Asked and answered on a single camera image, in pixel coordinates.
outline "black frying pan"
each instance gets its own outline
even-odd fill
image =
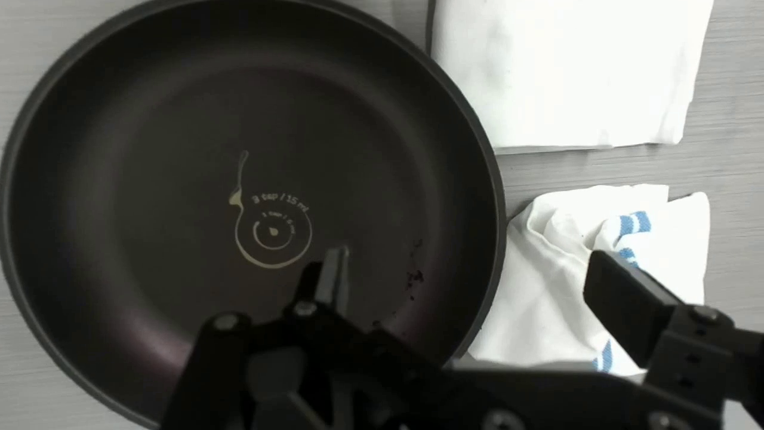
[[[352,248],[352,320],[433,360],[492,302],[505,198],[454,84],[392,28],[319,0],[172,0],[79,40],[2,164],[2,262],[56,360],[138,422],[201,323],[279,316]]]

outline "white towel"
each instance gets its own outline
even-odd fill
[[[497,154],[679,143],[715,0],[440,0],[433,56]]]
[[[710,198],[668,203],[668,186],[593,186],[535,198],[510,225],[505,274],[472,355],[506,365],[556,360],[639,375],[584,302],[594,248],[622,254],[688,304],[704,302]]]

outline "screw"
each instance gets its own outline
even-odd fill
[[[525,425],[517,414],[497,408],[486,416],[483,430],[525,430]]]
[[[708,323],[708,324],[717,324],[721,320],[721,314],[710,305],[696,305],[694,316],[696,316],[696,320]]]
[[[240,316],[234,316],[234,314],[218,316],[212,324],[221,333],[230,333],[240,324]]]
[[[694,430],[683,419],[666,412],[655,412],[647,416],[651,430]]]
[[[314,302],[298,302],[298,304],[294,305],[294,316],[298,316],[298,317],[314,317],[315,310],[319,310],[319,309],[315,309]]]

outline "pan center logo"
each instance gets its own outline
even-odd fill
[[[289,268],[314,244],[308,205],[282,191],[249,193],[244,188],[249,154],[240,158],[236,186],[230,205],[236,207],[234,244],[244,261],[265,271]]]

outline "pan rim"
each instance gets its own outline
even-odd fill
[[[70,375],[84,393],[90,393],[93,400],[98,400],[100,403],[105,403],[107,408],[118,412],[121,416],[144,425],[144,428],[153,428],[158,425],[153,419],[124,407],[121,400],[115,400],[111,393],[100,389],[97,383],[91,383],[75,364],[70,364],[70,359],[66,355],[62,348],[57,348],[57,345],[48,336],[45,328],[42,324],[33,304],[27,296],[21,274],[18,271],[18,259],[15,259],[15,234],[13,234],[13,223],[11,223],[11,212],[13,212],[13,188],[15,188],[15,173],[18,173],[18,160],[20,154],[25,149],[27,135],[31,129],[31,123],[39,113],[39,107],[48,100],[48,93],[54,88],[57,88],[61,78],[68,76],[68,72],[79,65],[81,58],[86,58],[93,49],[98,49],[100,44],[105,44],[107,39],[118,37],[121,31],[155,17],[155,15],[166,15],[169,10],[180,10],[180,8],[195,8],[195,4],[203,4],[209,0],[152,0],[144,4],[136,4],[131,10],[124,10],[105,21],[100,21],[97,28],[91,28],[90,33],[84,33],[79,40],[75,40],[72,49],[68,49],[56,62],[54,68],[48,68],[48,72],[39,78],[39,84],[31,88],[30,99],[25,100],[11,136],[7,136],[7,146],[6,146],[6,156],[2,156],[2,164],[0,164],[0,265],[7,280],[7,287],[13,291],[13,299],[27,323],[27,328],[33,333],[37,341],[45,348],[45,354],[54,359],[54,364],[66,371],[66,375]],[[479,150],[483,156],[483,164],[488,169],[491,176],[491,186],[492,186],[492,200],[494,200],[494,259],[492,259],[492,272],[488,278],[488,290],[483,295],[481,309],[472,323],[472,328],[466,329],[461,345],[454,348],[452,359],[466,354],[466,348],[472,346],[472,341],[475,340],[483,320],[488,317],[491,304],[494,302],[497,287],[499,287],[499,278],[503,278],[503,268],[505,268],[505,254],[506,254],[506,203],[505,203],[505,185],[503,185],[503,175],[499,175],[499,163],[497,156],[488,140],[488,135],[475,114],[475,109],[472,107],[472,103],[463,99],[463,93],[456,88],[456,84],[448,76],[448,72],[440,69],[440,65],[436,60],[431,60],[421,49],[415,49],[409,39],[403,39],[400,31],[390,28],[388,23],[353,10],[346,8],[341,3],[323,3],[323,0],[261,0],[261,3],[291,3],[298,8],[314,8],[320,13],[329,13],[337,15],[352,23],[357,23],[359,28],[365,28],[380,39],[384,39],[388,44],[392,44],[401,56],[407,56],[409,60],[413,60],[423,72],[431,74],[431,78],[436,78],[436,84],[448,90],[450,100],[456,106],[456,109],[461,113],[461,117],[466,120],[472,135],[475,136]]]

